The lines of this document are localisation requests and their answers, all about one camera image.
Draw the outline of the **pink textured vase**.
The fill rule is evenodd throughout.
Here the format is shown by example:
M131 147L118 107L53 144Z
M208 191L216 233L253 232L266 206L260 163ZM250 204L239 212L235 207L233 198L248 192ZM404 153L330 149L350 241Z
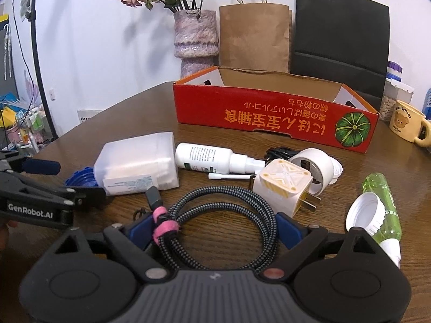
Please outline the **pink textured vase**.
M216 17L216 11L209 9L174 14L174 56L181 59L181 78L214 65L219 54Z

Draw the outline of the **white spray bottle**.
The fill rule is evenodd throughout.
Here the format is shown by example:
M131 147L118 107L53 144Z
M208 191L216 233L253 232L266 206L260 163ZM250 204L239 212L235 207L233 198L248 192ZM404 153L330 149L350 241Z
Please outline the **white spray bottle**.
M179 168L213 174L254 174L265 167L264 160L231 149L189 143L178 144L175 162Z

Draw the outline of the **brown paper bag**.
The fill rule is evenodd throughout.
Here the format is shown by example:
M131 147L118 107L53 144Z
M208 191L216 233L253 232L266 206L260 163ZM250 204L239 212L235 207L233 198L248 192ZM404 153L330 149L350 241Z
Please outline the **brown paper bag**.
M288 72L292 10L267 0L219 7L219 63L235 69Z

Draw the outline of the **yellow bear mug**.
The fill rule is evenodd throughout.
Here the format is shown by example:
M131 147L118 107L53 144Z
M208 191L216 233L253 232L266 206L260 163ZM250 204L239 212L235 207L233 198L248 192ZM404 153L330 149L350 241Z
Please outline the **yellow bear mug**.
M396 101L389 128L400 138L420 147L431 145L430 121L422 112L404 101Z

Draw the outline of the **red cardboard box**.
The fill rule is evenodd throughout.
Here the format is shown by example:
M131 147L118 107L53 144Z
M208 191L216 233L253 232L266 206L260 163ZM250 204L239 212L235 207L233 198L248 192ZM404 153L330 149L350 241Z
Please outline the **red cardboard box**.
M378 112L348 85L214 66L173 84L180 123L266 131L364 153Z

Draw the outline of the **clear jar with white lid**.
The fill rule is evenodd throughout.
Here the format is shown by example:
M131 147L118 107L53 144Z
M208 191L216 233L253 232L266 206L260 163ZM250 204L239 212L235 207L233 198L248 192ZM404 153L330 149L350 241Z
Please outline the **clear jar with white lid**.
M397 100L410 103L413 93L414 89L411 86L399 82L396 79L387 78L381 100L381 107L379 109L380 120L389 122Z

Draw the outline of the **white square plug adapter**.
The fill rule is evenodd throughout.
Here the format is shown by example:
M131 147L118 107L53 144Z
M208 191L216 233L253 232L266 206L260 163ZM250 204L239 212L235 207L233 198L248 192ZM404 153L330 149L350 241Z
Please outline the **white square plug adapter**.
M293 218L299 209L316 211L320 201L310 192L313 176L287 160L275 159L256 173L252 190L260 195L275 214Z

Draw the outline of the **blue measuring cups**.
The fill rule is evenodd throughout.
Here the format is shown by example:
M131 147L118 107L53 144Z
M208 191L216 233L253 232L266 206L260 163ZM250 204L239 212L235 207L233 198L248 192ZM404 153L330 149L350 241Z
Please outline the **blue measuring cups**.
M76 171L64 183L68 187L98 187L95 179L93 167L85 167L82 170Z

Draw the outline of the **green spray bottle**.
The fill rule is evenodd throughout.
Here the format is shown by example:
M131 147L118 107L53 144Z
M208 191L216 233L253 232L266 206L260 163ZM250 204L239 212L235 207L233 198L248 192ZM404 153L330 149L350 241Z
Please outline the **green spray bottle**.
M386 177L368 175L362 182L362 194L351 204L345 221L346 230L363 228L399 267L402 227Z

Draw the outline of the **translucent white plastic container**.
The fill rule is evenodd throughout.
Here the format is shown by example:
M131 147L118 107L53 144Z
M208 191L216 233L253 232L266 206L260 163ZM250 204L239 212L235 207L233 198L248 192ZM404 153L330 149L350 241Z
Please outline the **translucent white plastic container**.
M110 196L179 187L172 132L136 136L106 143L93 173L98 186Z

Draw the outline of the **black lamp stand pole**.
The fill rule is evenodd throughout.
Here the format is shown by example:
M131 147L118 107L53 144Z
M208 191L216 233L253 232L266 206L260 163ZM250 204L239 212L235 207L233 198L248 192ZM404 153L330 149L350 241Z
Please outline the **black lamp stand pole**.
M44 84L42 80L42 72L40 68L39 62L39 50L37 45L37 11L36 11L36 0L30 0L30 9L26 13L26 17L30 23L30 33L31 33L31 42L32 42L32 56L34 62L34 71L37 79L37 85L39 88L39 95L44 107L45 116L47 118L47 123L50 128L51 135L53 137L53 141L58 138L52 114L50 113L50 109L47 103L47 97L44 91Z

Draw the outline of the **purple white container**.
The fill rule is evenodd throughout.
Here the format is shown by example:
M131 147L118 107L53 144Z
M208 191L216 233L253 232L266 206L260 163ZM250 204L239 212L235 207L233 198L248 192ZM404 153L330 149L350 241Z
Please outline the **purple white container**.
M393 79L397 82L402 81L402 66L396 62L389 61L387 64L387 79Z

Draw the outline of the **black paper bag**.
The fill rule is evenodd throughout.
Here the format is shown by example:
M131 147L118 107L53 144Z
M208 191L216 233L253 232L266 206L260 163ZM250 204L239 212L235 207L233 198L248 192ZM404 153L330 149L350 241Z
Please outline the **black paper bag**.
M386 5L372 0L296 0L291 73L342 82L378 109L389 38Z

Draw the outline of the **white round travel adapter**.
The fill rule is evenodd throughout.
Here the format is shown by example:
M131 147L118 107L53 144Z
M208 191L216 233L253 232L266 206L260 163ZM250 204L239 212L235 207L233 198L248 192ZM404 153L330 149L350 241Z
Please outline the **white round travel adapter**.
M309 193L314 196L320 196L326 187L336 183L343 173L341 163L321 149L303 149L291 157L289 162L311 172L313 182Z

